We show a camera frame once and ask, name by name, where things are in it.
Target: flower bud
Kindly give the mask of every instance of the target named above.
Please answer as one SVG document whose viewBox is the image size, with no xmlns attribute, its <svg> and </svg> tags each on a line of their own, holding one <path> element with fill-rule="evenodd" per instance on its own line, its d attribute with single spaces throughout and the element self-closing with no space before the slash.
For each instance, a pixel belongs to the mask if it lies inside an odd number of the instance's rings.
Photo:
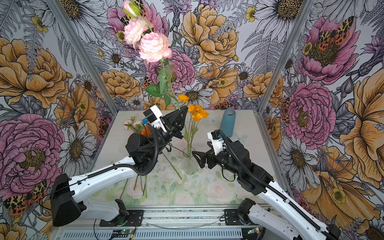
<svg viewBox="0 0 384 240">
<path fill-rule="evenodd" d="M 131 18 L 137 18 L 141 15 L 140 7 L 130 0 L 123 2 L 123 11 L 128 14 Z"/>
</svg>

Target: painted pink peony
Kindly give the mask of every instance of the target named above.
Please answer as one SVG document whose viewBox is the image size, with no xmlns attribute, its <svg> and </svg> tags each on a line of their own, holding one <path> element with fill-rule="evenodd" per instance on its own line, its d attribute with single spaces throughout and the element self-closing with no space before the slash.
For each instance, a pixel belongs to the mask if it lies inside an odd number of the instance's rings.
<svg viewBox="0 0 384 240">
<path fill-rule="evenodd" d="M 340 45 L 332 41 L 324 50 L 320 50 L 319 33 L 339 28 L 342 22 L 336 23 L 336 19 L 330 22 L 323 17 L 313 25 L 309 31 L 309 36 L 305 38 L 303 55 L 295 64 L 297 71 L 304 76 L 309 76 L 313 81 L 322 81 L 325 85 L 334 83 L 337 79 L 352 67 L 358 54 L 353 54 L 356 49 L 360 31 L 356 29 L 356 18 L 351 20 L 353 23 L 348 31 L 348 37 Z"/>
<path fill-rule="evenodd" d="M 26 195 L 46 181 L 51 187 L 57 176 L 60 145 L 64 134 L 54 122 L 37 114 L 0 123 L 0 197 Z"/>
<path fill-rule="evenodd" d="M 180 89 L 185 85 L 191 85 L 195 81 L 195 68 L 188 55 L 184 53 L 180 54 L 178 51 L 172 50 L 172 58 L 169 59 L 169 64 L 175 66 L 171 77 L 173 89 Z M 145 66 L 147 68 L 147 77 L 150 78 L 153 83 L 159 83 L 155 73 L 155 67 L 161 67 L 161 63 L 145 63 Z"/>
<path fill-rule="evenodd" d="M 321 147 L 335 127 L 331 94 L 320 83 L 300 83 L 290 97 L 288 115 L 287 136 L 299 138 L 310 150 Z"/>
</svg>

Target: blue vase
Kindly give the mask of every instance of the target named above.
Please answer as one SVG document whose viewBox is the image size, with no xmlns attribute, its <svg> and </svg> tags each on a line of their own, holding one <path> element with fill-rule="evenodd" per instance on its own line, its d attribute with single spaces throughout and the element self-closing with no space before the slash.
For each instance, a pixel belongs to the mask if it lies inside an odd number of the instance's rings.
<svg viewBox="0 0 384 240">
<path fill-rule="evenodd" d="M 223 119 L 221 120 L 220 130 L 224 132 L 227 137 L 232 137 L 233 129 L 235 127 L 236 112 L 233 109 L 226 109 L 224 111 Z"/>
</svg>

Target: flower stem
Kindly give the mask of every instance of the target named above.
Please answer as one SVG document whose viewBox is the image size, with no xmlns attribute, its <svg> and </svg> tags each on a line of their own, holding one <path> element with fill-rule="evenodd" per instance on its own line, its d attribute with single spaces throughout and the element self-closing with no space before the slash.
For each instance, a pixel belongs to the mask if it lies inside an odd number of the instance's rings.
<svg viewBox="0 0 384 240">
<path fill-rule="evenodd" d="M 163 154 L 163 155 L 164 155 L 164 157 L 167 159 L 167 161 L 169 162 L 169 164 L 171 165 L 171 167 L 173 168 L 173 170 L 175 170 L 175 172 L 177 173 L 177 175 L 179 176 L 179 178 L 180 178 L 181 180 L 183 180 L 183 179 L 181 178 L 179 172 L 178 172 L 178 171 L 176 170 L 176 168 L 172 165 L 172 163 L 171 163 L 170 160 L 167 158 L 167 156 L 166 156 L 165 154 Z"/>
</svg>

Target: wall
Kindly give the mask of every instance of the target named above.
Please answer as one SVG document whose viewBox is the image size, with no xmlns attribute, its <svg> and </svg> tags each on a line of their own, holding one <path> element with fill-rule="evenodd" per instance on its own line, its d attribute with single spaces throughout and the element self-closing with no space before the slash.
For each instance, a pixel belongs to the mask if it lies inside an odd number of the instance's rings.
<svg viewBox="0 0 384 240">
<path fill-rule="evenodd" d="M 383 12 L 317 1 L 263 111 L 296 201 L 341 239 L 384 239 Z"/>
<path fill-rule="evenodd" d="M 47 240 L 42 197 L 90 170 L 112 116 L 46 4 L 1 3 L 0 238 Z"/>
</svg>

